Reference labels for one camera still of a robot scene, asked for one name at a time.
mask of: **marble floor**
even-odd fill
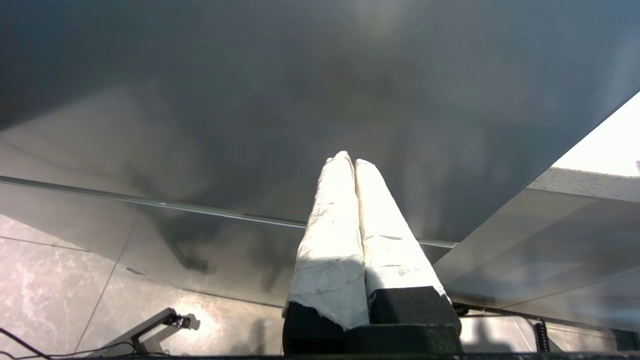
[[[280,354],[278,306],[182,290],[0,216],[0,326],[46,354],[98,348],[166,307],[192,314],[197,329],[161,329],[149,349],[173,355]],[[462,318],[466,352],[534,352],[532,325],[512,316]],[[548,324],[553,351],[620,349],[608,329]],[[6,337],[0,350],[31,355]]]

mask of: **white fabric-wrapped object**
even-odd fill
[[[346,151],[327,159],[318,179],[289,302],[313,307],[345,330],[369,323],[355,175]]]
[[[367,272],[367,296],[378,289],[444,288],[375,165],[356,160],[356,193]]]

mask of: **metal sheet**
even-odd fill
[[[346,149],[444,241],[640,88],[634,0],[0,10],[0,175],[304,221]]]
[[[100,190],[92,190],[86,188],[77,188],[75,186],[67,186],[53,183],[45,183],[42,181],[34,181],[21,179],[18,177],[0,176],[1,184],[18,185],[26,188],[34,188],[41,190],[51,190],[54,192],[71,193],[88,197],[96,197],[98,199],[107,199],[128,202],[131,204],[141,204],[147,206],[155,206],[157,208],[182,210],[190,213],[213,215],[216,217],[233,218],[249,222],[258,222],[261,224],[271,224],[284,227],[293,227],[297,229],[306,229],[307,223],[304,221],[287,220],[282,218],[265,217],[264,215],[240,213],[227,209],[216,209],[209,206],[198,206],[191,204],[181,204],[170,200],[148,199],[144,197],[125,195],[121,193],[103,192]],[[443,247],[445,249],[453,249],[458,243],[452,241],[436,241],[416,238],[420,245]]]
[[[640,331],[640,204],[525,189],[434,269],[453,301]]]

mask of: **floor tile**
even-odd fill
[[[460,341],[465,352],[534,352],[533,332],[523,332],[512,316],[463,316]]]
[[[80,247],[68,241],[59,239],[53,235],[47,234],[4,215],[0,215],[0,237],[26,240],[34,243],[55,245],[59,247],[68,247],[71,249],[80,249]]]
[[[0,238],[0,323],[47,354],[73,352],[114,263],[87,251]],[[32,353],[7,337],[0,348]]]
[[[563,352],[615,352],[618,349],[615,339],[575,331],[547,327],[547,335]]]
[[[125,202],[0,184],[0,213],[44,234],[117,261],[131,236],[139,210]],[[36,236],[34,240],[21,240],[51,242],[51,237],[44,234],[39,233],[41,237]]]
[[[179,290],[123,265],[116,267],[79,349],[99,348],[166,307],[195,315],[199,329],[161,331],[170,336],[151,336],[149,349],[159,345],[173,355],[280,353],[280,308]]]

